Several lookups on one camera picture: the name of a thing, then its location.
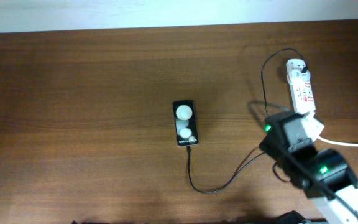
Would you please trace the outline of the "black smartphone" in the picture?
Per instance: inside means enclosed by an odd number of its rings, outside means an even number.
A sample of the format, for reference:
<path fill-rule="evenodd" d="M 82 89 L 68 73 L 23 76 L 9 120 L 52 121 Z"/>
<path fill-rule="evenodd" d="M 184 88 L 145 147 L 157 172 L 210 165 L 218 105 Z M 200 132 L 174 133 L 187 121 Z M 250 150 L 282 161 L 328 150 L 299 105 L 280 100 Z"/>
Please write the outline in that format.
<path fill-rule="evenodd" d="M 178 146 L 187 147 L 199 144 L 193 100 L 174 101 L 172 105 Z"/>

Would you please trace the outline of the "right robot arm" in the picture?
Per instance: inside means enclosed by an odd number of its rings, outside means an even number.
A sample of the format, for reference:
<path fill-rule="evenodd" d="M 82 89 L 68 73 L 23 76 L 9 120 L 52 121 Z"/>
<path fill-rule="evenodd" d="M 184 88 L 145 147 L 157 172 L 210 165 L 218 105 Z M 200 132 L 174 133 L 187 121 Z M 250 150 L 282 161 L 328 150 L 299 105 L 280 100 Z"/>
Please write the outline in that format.
<path fill-rule="evenodd" d="M 335 149 L 318 151 L 324 128 L 311 112 L 285 111 L 265 119 L 259 147 L 304 191 L 328 223 L 358 223 L 358 178 Z"/>

